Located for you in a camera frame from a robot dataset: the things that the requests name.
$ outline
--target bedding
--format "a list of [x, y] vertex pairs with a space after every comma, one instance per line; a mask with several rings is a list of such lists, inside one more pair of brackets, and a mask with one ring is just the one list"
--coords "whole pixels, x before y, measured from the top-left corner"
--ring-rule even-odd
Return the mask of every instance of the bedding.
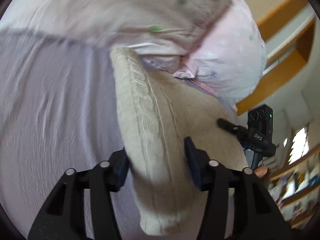
[[[41, 33], [1, 32], [0, 52], [0, 202], [27, 237], [66, 169], [91, 169], [124, 146], [114, 74], [109, 50]], [[150, 239], [140, 228], [131, 173], [111, 198], [122, 238]], [[230, 196], [227, 234], [232, 203]], [[84, 210], [93, 238], [88, 192]], [[163, 239], [194, 240], [203, 212], [204, 203], [194, 206], [183, 230]]]
[[235, 107], [258, 85], [267, 50], [248, 5], [244, 0], [231, 1], [173, 75], [192, 79]]
[[[150, 158], [145, 163], [133, 161], [141, 159], [135, 147], [129, 153], [135, 163], [134, 176], [129, 175], [121, 193], [112, 195], [123, 239], [148, 238], [145, 233], [176, 233], [173, 239], [196, 238], [205, 203], [204, 195], [188, 177], [181, 148], [184, 136], [191, 135], [196, 146], [227, 167], [247, 166], [236, 139], [215, 125], [217, 118], [227, 114], [212, 95], [166, 73], [145, 73], [132, 51], [114, 52], [115, 71], [109, 58], [110, 48], [131, 47], [149, 66], [174, 73], [180, 56], [190, 50], [230, 0], [148, 1], [14, 0], [1, 19], [0, 201], [24, 236], [67, 168], [91, 169], [124, 144], [139, 141], [140, 133], [129, 133], [134, 120], [131, 117], [137, 113], [130, 113], [133, 108], [124, 108], [128, 102], [123, 101], [132, 89], [128, 77], [137, 78], [126, 72], [127, 54], [135, 59], [136, 70], [151, 82], [155, 93], [151, 108], [157, 107], [152, 109], [158, 111], [152, 123], [159, 125], [158, 117], [165, 117], [161, 119], [161, 138], [167, 138], [167, 144], [161, 141], [157, 151], [150, 150], [152, 147], [143, 151]], [[162, 122], [166, 118], [178, 126]], [[203, 143], [203, 138], [210, 142]], [[159, 142], [155, 135], [153, 139], [152, 145]], [[164, 147], [172, 163], [179, 161], [176, 170], [173, 164], [161, 163], [164, 160], [154, 155]], [[176, 149], [179, 154], [168, 149]], [[159, 169], [149, 178], [142, 172], [143, 165], [153, 167], [155, 160], [171, 175]], [[166, 190], [161, 193], [147, 189], [142, 191], [145, 198], [139, 193], [144, 179], [150, 179], [151, 185], [161, 181]], [[176, 190], [167, 190], [173, 184]], [[146, 208], [153, 197], [156, 202]], [[88, 201], [85, 213], [87, 235], [93, 237]]]
[[104, 48], [130, 47], [174, 72], [230, 0], [13, 0], [0, 29], [41, 31]]

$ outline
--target wooden bookshelf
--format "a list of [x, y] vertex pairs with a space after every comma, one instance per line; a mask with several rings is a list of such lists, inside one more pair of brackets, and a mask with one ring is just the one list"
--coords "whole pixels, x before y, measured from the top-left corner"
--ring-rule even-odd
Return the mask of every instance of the wooden bookshelf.
[[309, 158], [313, 157], [314, 155], [318, 154], [320, 152], [320, 144], [317, 144], [315, 147], [313, 147], [311, 150], [308, 151], [306, 155], [295, 161], [294, 163], [290, 164], [289, 166], [285, 166], [279, 171], [271, 174], [270, 181], [275, 181], [285, 174], [293, 171], [295, 168], [297, 168], [302, 163], [306, 162]]
[[313, 193], [319, 189], [320, 189], [320, 181], [318, 181], [312, 187], [306, 187], [303, 190], [293, 194], [291, 197], [284, 199], [282, 202], [282, 207], [280, 209], [283, 209], [284, 207], [289, 206], [292, 203], [295, 203], [295, 202], [305, 198], [306, 196], [310, 195], [311, 193]]
[[302, 223], [308, 221], [313, 214], [320, 208], [320, 203], [318, 202], [310, 211], [305, 211], [302, 214], [298, 215], [294, 219], [288, 221], [292, 228], [300, 226]]

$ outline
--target pink pillowcase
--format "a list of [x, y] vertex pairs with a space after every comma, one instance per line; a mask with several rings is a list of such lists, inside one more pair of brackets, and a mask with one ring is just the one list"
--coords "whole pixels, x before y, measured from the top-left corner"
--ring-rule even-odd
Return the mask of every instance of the pink pillowcase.
[[250, 95], [265, 69], [267, 52], [244, 0], [232, 0], [199, 45], [173, 75], [194, 83], [230, 105]]

